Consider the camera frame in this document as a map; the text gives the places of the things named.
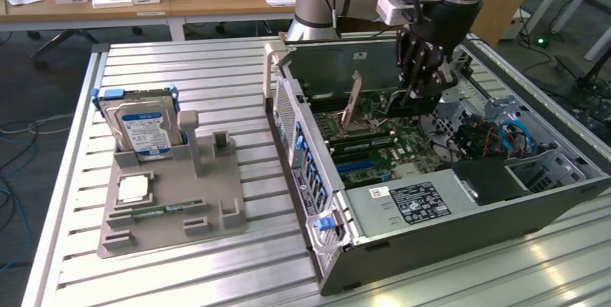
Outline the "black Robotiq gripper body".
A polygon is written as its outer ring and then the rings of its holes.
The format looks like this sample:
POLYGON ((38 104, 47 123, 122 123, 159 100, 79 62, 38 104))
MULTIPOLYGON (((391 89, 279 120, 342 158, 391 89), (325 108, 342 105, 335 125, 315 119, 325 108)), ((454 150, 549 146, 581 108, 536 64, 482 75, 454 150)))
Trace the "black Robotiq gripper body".
POLYGON ((442 48, 444 55, 450 57, 466 38, 480 11, 480 1, 474 4, 450 1, 425 3, 418 21, 409 25, 405 54, 412 54, 416 47, 428 42, 434 48, 442 48))

